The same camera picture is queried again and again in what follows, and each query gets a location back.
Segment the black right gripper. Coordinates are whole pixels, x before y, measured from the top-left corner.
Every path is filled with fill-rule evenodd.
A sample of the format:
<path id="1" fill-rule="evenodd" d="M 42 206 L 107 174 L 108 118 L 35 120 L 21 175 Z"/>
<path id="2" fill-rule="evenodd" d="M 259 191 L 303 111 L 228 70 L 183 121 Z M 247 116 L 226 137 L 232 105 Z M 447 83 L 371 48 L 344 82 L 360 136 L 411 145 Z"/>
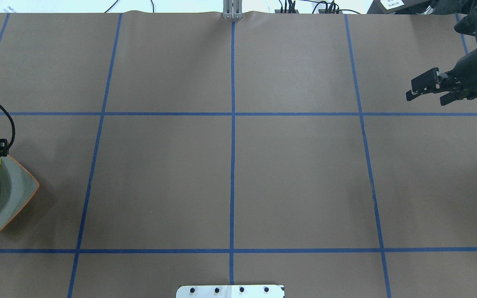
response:
<path id="1" fill-rule="evenodd" d="M 456 66 L 445 73 L 434 67 L 411 80 L 406 100 L 413 101 L 428 93 L 445 93 L 441 106 L 460 100 L 477 98 L 477 49 L 462 57 Z"/>

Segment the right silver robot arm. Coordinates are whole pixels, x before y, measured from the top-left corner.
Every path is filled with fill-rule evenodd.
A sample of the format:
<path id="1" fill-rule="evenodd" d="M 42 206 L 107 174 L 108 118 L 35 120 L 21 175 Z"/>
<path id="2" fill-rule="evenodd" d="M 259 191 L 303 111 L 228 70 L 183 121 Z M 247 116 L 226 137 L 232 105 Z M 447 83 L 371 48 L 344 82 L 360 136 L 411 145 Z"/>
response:
<path id="1" fill-rule="evenodd" d="M 477 43 L 476 6 L 454 26 L 459 34 L 475 37 Z M 463 99 L 477 98 L 477 48 L 458 60 L 452 70 L 443 72 L 431 68 L 411 80 L 411 89 L 406 92 L 408 102 L 428 93 L 445 93 L 440 97 L 441 106 Z"/>

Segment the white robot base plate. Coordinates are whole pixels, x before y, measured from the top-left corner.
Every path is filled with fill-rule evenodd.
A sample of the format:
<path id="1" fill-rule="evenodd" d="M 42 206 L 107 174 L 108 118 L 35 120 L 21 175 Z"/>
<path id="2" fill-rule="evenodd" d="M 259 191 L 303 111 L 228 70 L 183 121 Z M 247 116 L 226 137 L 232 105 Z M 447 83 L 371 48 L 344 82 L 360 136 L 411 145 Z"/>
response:
<path id="1" fill-rule="evenodd" d="M 176 298 L 284 298 L 282 285 L 192 285 L 181 286 Z"/>

